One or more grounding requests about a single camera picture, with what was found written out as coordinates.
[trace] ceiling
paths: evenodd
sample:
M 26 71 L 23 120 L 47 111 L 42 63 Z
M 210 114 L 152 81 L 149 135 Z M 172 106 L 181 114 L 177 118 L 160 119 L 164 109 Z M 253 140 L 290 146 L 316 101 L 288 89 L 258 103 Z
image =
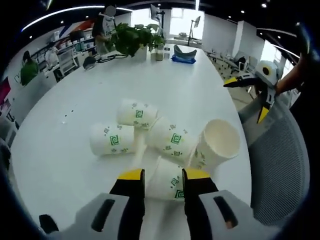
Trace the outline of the ceiling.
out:
M 100 9 L 81 9 L 68 11 L 48 17 L 21 33 L 21 29 L 33 20 L 46 14 L 78 6 L 104 5 L 106 0 L 28 0 L 9 1 L 8 7 L 2 9 L 1 22 L 2 31 L 5 32 L 5 41 L 2 47 L 5 51 L 5 62 L 23 46 L 28 44 L 32 38 L 37 38 L 50 30 L 63 25 L 84 21 L 86 16 L 94 18 Z M 148 8 L 150 4 L 161 4 L 163 9 L 171 8 L 195 8 L 195 0 L 108 0 L 108 5 L 116 5 L 132 10 Z M 297 33 L 296 23 L 301 21 L 303 11 L 297 6 L 293 7 L 287 0 L 200 0 L 199 10 L 206 14 L 214 15 L 223 19 L 246 21 L 257 28 L 277 29 L 290 33 Z M 295 37 L 272 31 L 261 30 L 259 37 L 268 39 L 273 44 L 281 45 L 296 54 L 299 54 L 300 46 Z

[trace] paper cup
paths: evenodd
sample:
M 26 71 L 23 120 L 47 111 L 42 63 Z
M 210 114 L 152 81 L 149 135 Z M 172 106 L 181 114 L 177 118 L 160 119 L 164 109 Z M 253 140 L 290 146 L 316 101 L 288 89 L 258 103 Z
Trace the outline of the paper cup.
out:
M 132 99 L 123 99 L 118 108 L 116 121 L 118 124 L 149 129 L 157 119 L 158 109 L 150 104 Z
M 199 142 L 191 152 L 189 166 L 214 170 L 219 164 L 238 155 L 240 136 L 227 121 L 209 121 L 202 131 Z
M 98 123 L 91 128 L 90 147 L 97 156 L 133 153 L 134 142 L 133 126 Z
M 166 117 L 160 117 L 146 136 L 147 145 L 183 163 L 189 158 L 196 142 L 197 139 L 190 136 L 187 130 L 172 124 Z
M 182 167 L 159 156 L 154 174 L 145 185 L 145 196 L 161 200 L 184 201 L 183 189 Z

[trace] plant pot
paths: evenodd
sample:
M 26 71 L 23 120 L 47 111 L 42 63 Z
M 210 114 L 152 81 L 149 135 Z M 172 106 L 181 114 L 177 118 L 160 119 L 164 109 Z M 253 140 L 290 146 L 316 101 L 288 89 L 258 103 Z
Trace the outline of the plant pot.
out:
M 147 60 L 147 49 L 146 46 L 139 48 L 133 56 L 133 59 L 137 62 L 145 62 Z

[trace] white paper cup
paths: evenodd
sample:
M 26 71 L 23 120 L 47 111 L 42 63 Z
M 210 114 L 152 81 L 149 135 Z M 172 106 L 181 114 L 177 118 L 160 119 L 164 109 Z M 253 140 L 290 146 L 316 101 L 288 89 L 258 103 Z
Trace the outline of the white paper cup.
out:
M 158 109 L 133 99 L 123 99 L 116 114 L 118 124 L 149 129 L 157 119 Z
M 94 155 L 124 154 L 135 151 L 133 126 L 95 124 L 91 128 L 90 147 Z
M 197 139 L 190 136 L 187 130 L 172 124 L 166 117 L 160 117 L 146 136 L 146 144 L 159 149 L 165 155 L 185 160 L 195 146 Z
M 191 152 L 189 166 L 205 168 L 211 172 L 219 164 L 236 157 L 239 149 L 238 131 L 225 120 L 211 120 L 206 124 L 198 144 Z
M 157 167 L 153 176 L 145 185 L 147 198 L 184 201 L 182 167 L 161 156 L 157 159 Z

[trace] table surface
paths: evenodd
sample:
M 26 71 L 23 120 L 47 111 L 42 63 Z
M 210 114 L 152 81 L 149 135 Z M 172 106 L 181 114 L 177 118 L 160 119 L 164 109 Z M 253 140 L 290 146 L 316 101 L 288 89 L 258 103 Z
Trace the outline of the table surface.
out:
M 173 45 L 169 45 L 173 54 Z M 182 51 L 194 48 L 181 46 Z M 132 154 L 94 156 L 90 127 L 115 123 L 122 98 L 157 106 L 159 114 L 198 136 L 212 119 L 236 127 L 239 155 L 218 166 L 213 181 L 251 202 L 251 169 L 242 125 L 231 96 L 206 54 L 198 49 L 195 64 L 114 59 L 84 71 L 82 67 L 56 84 L 34 106 L 12 144 L 12 166 L 19 193 L 34 221 L 49 214 L 62 230 L 76 212 L 100 193 L 108 193 L 128 169 Z M 153 156 L 143 157 L 146 172 Z M 183 202 L 145 200 L 140 239 L 190 239 Z

